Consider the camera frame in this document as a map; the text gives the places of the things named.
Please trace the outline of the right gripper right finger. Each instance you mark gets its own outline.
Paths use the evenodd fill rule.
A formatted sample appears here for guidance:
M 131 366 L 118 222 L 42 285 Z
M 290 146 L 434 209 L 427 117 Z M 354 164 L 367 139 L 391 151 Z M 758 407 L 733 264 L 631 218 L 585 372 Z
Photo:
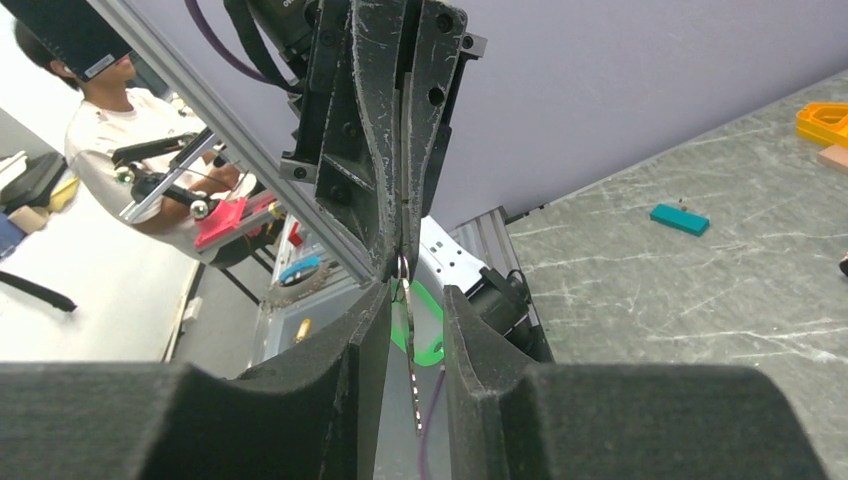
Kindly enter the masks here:
M 824 479 L 764 373 L 689 364 L 537 362 L 444 290 L 456 479 Z

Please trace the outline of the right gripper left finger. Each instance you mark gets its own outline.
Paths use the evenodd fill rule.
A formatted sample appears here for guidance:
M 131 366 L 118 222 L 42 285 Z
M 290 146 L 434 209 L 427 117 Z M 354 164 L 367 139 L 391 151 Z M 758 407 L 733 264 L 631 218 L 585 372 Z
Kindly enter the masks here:
M 369 479 L 390 289 L 225 380 L 190 364 L 6 363 L 5 479 Z

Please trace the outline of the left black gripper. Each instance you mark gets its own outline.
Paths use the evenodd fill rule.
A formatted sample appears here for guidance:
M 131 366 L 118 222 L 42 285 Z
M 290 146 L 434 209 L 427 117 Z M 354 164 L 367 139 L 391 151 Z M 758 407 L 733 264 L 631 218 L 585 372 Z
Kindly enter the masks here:
M 245 51 L 299 119 L 285 175 L 315 199 L 374 279 L 418 261 L 424 199 L 434 197 L 468 62 L 487 41 L 443 1 L 249 1 Z

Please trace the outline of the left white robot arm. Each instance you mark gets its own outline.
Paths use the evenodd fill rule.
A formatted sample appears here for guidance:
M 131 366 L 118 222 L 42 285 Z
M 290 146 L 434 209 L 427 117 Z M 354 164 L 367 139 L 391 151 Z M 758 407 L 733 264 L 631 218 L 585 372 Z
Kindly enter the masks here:
M 445 1 L 229 1 L 257 70 L 299 119 L 282 174 L 362 248 L 379 280 L 423 271 L 489 324 L 527 339 L 529 293 L 456 245 L 430 210 L 466 66 L 487 41 Z

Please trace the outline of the key tags on floor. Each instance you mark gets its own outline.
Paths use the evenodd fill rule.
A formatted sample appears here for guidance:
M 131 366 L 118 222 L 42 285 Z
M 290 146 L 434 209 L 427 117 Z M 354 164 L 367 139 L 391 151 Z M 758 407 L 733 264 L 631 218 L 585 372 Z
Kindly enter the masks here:
M 311 325 L 312 325 L 312 320 L 309 319 L 309 318 L 305 318 L 304 320 L 301 321 L 301 323 L 300 323 L 300 325 L 299 325 L 299 327 L 296 331 L 296 334 L 293 338 L 294 344 L 298 344 L 298 343 L 304 341 L 308 337 L 310 330 L 311 330 Z

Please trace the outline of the teal rectangular block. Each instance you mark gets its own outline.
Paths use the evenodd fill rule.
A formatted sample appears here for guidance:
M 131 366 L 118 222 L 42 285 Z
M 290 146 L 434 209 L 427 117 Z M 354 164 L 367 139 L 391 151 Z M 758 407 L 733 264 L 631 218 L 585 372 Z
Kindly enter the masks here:
M 710 227 L 708 218 L 666 204 L 655 206 L 649 217 L 656 223 L 698 237 Z

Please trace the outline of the light wooden block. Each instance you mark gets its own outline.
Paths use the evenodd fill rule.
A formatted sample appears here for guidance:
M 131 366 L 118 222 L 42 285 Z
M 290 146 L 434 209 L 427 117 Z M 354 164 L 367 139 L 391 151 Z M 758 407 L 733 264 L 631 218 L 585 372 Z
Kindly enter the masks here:
M 848 150 L 840 145 L 831 145 L 817 154 L 817 160 L 840 173 L 848 173 Z

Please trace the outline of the orange triangle toy block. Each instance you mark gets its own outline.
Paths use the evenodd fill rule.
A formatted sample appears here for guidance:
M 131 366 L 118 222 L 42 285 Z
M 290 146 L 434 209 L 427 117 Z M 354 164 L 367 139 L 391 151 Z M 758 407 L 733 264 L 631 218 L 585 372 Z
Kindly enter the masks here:
M 847 104 L 807 104 L 796 114 L 796 134 L 823 147 L 847 148 Z

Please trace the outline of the aluminium frame bar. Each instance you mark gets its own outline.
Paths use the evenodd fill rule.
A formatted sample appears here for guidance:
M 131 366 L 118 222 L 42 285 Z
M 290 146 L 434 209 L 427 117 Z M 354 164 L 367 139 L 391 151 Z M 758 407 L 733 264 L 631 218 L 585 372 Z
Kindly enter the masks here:
M 308 225 L 360 284 L 374 278 L 363 249 L 314 199 L 313 187 L 282 178 L 280 155 L 295 125 L 284 91 L 229 66 L 180 1 L 94 1 L 92 7 L 194 109 L 229 153 Z

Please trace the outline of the pink fixture on frame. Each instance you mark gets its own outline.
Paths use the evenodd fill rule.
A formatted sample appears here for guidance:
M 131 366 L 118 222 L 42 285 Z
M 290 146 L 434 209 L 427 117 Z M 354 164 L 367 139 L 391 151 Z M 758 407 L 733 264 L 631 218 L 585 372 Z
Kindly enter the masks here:
M 246 198 L 236 200 L 195 200 L 190 205 L 190 212 L 198 229 L 194 246 L 203 250 L 232 233 L 239 226 L 247 206 Z

